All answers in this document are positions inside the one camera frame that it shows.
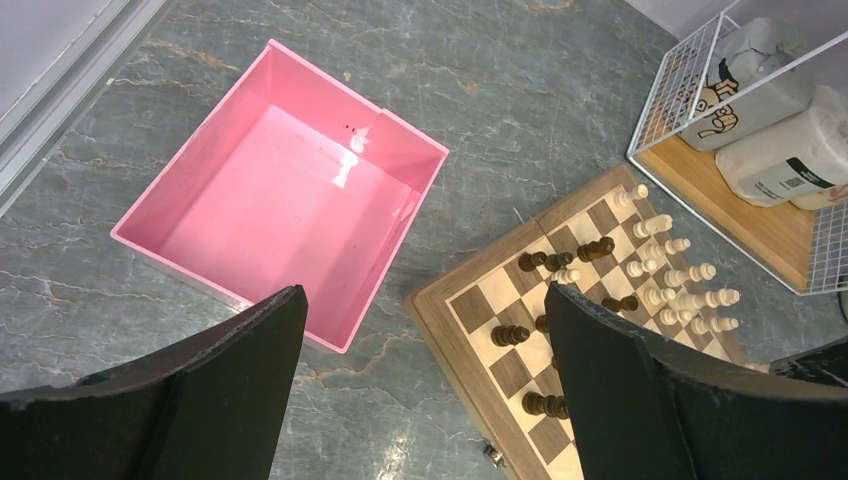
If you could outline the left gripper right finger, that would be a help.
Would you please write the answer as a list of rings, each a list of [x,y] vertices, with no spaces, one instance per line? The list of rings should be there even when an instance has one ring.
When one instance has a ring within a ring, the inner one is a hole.
[[[754,370],[548,288],[545,310],[588,479],[843,479],[847,343]]]

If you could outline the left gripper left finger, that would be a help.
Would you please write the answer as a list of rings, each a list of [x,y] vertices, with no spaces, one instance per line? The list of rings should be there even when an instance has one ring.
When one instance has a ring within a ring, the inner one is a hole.
[[[308,301],[286,287],[179,342],[1,397],[5,479],[265,479]]]

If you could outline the white chess pawn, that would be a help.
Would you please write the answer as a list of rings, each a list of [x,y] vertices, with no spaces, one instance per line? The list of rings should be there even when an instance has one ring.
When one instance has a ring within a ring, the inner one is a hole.
[[[551,280],[558,284],[572,284],[581,278],[581,272],[577,269],[560,269],[551,274]]]

